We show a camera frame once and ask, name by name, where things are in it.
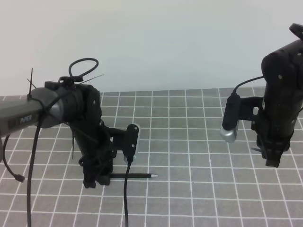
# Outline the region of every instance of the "black bracket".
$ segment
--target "black bracket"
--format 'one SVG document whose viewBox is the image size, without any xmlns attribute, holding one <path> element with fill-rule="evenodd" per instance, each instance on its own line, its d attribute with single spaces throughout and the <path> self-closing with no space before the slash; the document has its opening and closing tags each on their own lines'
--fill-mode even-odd
<svg viewBox="0 0 303 227">
<path fill-rule="evenodd" d="M 85 188 L 95 188 L 97 181 L 100 185 L 109 185 L 110 178 L 115 178 L 116 175 L 113 174 L 113 158 L 116 157 L 117 150 L 122 150 L 126 156 L 130 152 L 136 154 L 138 148 L 138 139 L 140 128 L 136 124 L 130 124 L 127 129 L 120 130 L 115 128 L 105 127 L 105 130 L 111 138 L 112 150 L 107 152 L 107 161 L 103 162 L 102 165 L 95 166 L 94 163 L 90 163 L 87 166 L 82 164 L 86 156 L 83 156 L 79 160 L 79 164 L 83 166 L 84 179 L 83 184 Z"/>
</svg>

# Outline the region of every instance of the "grid mat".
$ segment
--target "grid mat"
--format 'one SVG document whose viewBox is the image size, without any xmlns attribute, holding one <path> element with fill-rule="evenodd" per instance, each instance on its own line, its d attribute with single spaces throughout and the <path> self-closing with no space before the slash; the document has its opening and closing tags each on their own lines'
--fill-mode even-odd
<svg viewBox="0 0 303 227">
<path fill-rule="evenodd" d="M 140 124 L 139 153 L 131 172 L 158 174 L 129 179 L 131 227 L 302 227 L 303 113 L 291 149 L 278 169 L 265 166 L 249 122 L 240 122 L 237 141 L 219 135 L 231 89 L 104 93 L 105 124 Z M 263 96 L 263 87 L 239 88 Z M 3 100 L 25 96 L 2 97 Z M 35 127 L 11 135 L 7 159 L 27 176 Z M 123 227 L 123 179 L 85 189 L 81 157 L 71 131 L 60 125 L 40 132 L 32 182 L 33 227 Z M 123 154 L 114 172 L 126 170 Z M 0 164 L 0 226 L 26 226 L 26 182 L 18 183 Z"/>
</svg>

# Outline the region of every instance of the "white wall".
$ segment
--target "white wall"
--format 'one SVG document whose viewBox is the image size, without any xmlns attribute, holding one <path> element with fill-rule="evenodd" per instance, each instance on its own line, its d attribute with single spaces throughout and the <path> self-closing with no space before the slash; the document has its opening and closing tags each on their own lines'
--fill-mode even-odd
<svg viewBox="0 0 303 227">
<path fill-rule="evenodd" d="M 43 86 L 83 57 L 99 59 L 100 91 L 234 87 L 296 39 L 288 27 L 303 24 L 302 9 L 302 0 L 1 1 L 0 95 L 26 93 L 31 67 Z"/>
</svg>

